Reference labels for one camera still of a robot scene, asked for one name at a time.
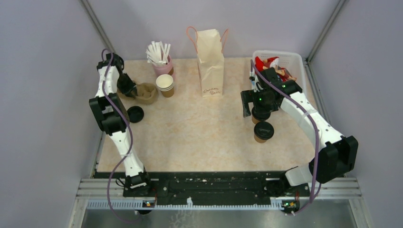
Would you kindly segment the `black cup lid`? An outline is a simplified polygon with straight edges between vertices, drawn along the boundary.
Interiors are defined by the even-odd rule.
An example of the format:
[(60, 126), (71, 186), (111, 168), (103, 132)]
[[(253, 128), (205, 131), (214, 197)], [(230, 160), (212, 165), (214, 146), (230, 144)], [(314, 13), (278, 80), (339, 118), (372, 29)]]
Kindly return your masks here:
[(261, 140), (271, 139), (274, 135), (274, 127), (268, 122), (258, 122), (254, 127), (254, 134)]
[(251, 110), (251, 116), (254, 116), (256, 119), (260, 120), (261, 122), (266, 121), (270, 118), (271, 112), (264, 112), (264, 111), (257, 111), (255, 107)]

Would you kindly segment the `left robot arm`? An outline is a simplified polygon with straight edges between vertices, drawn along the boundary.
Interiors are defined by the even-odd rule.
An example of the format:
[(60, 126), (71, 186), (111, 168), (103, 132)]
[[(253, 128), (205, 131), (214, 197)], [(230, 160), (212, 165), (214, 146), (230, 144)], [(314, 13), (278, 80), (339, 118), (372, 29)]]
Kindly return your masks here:
[(117, 166), (124, 165), (125, 188), (147, 196), (152, 192), (152, 183), (134, 149), (129, 116), (117, 94), (118, 79), (124, 76), (124, 62), (115, 53), (103, 53), (101, 56), (102, 61), (96, 67), (98, 89), (95, 97), (89, 99), (89, 106), (100, 130), (114, 142), (121, 157)]

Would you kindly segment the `cream paper takeout bag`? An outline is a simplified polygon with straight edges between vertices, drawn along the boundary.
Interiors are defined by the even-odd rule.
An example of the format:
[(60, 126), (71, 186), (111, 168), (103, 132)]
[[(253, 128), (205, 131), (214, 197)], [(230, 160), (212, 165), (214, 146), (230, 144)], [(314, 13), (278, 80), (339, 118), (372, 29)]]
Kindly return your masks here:
[(224, 80), (224, 47), (228, 29), (221, 35), (217, 29), (197, 31), (189, 26), (186, 35), (197, 53), (202, 97), (222, 96)]

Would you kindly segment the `brown paper coffee cup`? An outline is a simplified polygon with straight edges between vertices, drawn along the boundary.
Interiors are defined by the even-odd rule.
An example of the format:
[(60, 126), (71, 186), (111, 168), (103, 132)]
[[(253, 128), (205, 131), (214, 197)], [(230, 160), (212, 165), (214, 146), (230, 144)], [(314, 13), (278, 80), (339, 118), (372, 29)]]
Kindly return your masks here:
[(260, 120), (256, 119), (254, 116), (251, 117), (251, 120), (254, 124), (257, 124), (260, 122)]

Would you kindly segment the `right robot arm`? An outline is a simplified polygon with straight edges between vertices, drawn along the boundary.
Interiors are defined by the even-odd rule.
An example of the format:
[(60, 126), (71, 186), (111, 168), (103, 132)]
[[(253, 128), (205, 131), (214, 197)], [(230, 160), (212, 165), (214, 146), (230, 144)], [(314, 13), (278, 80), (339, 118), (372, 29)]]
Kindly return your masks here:
[(314, 158), (283, 172), (268, 189), (274, 196), (291, 196), (298, 186), (312, 182), (324, 184), (355, 167), (358, 141), (333, 128), (310, 104), (302, 88), (293, 80), (282, 81), (274, 68), (252, 69), (251, 90), (240, 93), (243, 116), (252, 118), (254, 138), (264, 143), (274, 136), (274, 126), (267, 122), (273, 112), (286, 112), (314, 146)]

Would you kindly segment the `brown pulp cup carrier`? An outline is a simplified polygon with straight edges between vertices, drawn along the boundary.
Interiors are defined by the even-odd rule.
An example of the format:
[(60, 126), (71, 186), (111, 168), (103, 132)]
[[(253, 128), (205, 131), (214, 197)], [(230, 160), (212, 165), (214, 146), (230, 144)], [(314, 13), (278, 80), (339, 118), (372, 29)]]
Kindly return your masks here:
[(158, 98), (158, 89), (154, 84), (151, 83), (140, 83), (137, 84), (137, 95), (133, 98), (140, 104), (151, 105), (156, 102)]

